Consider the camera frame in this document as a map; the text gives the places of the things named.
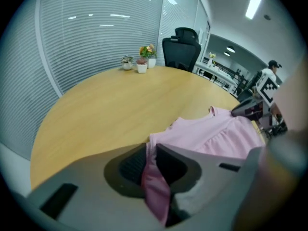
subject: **desk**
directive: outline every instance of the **desk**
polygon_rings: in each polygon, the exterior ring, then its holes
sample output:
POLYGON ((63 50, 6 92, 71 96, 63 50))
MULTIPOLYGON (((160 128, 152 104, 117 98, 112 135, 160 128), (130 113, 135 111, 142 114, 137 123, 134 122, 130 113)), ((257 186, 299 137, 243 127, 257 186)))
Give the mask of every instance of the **desk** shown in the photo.
POLYGON ((216 84, 171 67, 157 66, 146 74, 112 69, 92 76, 70 89, 44 118, 31 155, 31 187, 82 157, 146 142, 179 116, 197 119, 211 105, 232 109, 237 104, 216 84))
POLYGON ((229 89, 228 89, 228 92, 231 93, 233 87, 235 85, 237 85, 235 83, 235 81, 231 78, 230 75, 228 75, 227 73, 222 73, 220 71, 216 71, 215 69, 213 68, 210 68, 210 67, 207 67, 206 64, 204 63, 196 63, 195 64, 197 66, 197 74, 198 74, 198 69, 201 68, 209 73, 211 73, 212 75, 215 75, 217 76, 218 78, 221 78, 225 83, 227 83, 229 85, 229 89))

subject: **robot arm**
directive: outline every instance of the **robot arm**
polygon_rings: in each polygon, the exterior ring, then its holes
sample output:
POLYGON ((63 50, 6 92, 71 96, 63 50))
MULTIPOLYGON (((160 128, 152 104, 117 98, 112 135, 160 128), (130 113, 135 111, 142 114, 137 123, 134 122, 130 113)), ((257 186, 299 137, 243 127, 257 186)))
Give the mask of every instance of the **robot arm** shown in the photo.
POLYGON ((278 87, 279 85, 269 75, 263 74, 253 87, 254 95, 243 100, 231 111, 231 114, 259 121, 263 128, 271 127, 271 108, 275 106, 273 95, 278 87))

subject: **white shirt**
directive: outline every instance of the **white shirt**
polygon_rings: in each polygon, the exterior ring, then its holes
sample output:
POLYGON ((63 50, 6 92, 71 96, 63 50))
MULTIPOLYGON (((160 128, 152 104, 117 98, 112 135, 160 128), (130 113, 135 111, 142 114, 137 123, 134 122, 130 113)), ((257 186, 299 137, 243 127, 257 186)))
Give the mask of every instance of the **white shirt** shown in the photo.
POLYGON ((267 74, 268 76, 270 76, 275 82, 276 82, 276 75, 274 74, 274 72, 272 70, 270 70, 269 68, 264 68, 261 70, 262 74, 267 74))

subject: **flower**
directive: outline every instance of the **flower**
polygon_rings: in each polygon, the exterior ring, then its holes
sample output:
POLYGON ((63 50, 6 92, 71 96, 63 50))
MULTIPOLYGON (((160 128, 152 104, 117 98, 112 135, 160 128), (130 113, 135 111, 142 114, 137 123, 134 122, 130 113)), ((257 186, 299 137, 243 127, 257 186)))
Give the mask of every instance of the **flower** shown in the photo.
POLYGON ((152 48, 150 46, 148 46, 146 49, 148 50, 148 52, 152 53, 152 48))
POLYGON ((216 57, 216 54, 210 52, 209 57, 210 57, 210 58, 215 58, 215 57, 216 57))
POLYGON ((139 48, 139 55, 141 55, 141 52, 143 51, 143 49, 144 49, 143 46, 139 48))

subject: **pink shirt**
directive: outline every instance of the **pink shirt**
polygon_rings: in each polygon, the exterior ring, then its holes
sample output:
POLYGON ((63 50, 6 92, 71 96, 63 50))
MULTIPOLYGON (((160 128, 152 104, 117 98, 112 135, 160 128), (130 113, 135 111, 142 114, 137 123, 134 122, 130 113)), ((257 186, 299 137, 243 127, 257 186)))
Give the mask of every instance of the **pink shirt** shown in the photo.
POLYGON ((249 119, 233 117, 229 110, 213 106, 203 118, 184 120, 179 117, 164 132, 151 134, 148 151, 158 143, 236 158, 246 158, 251 149, 264 145, 249 119))

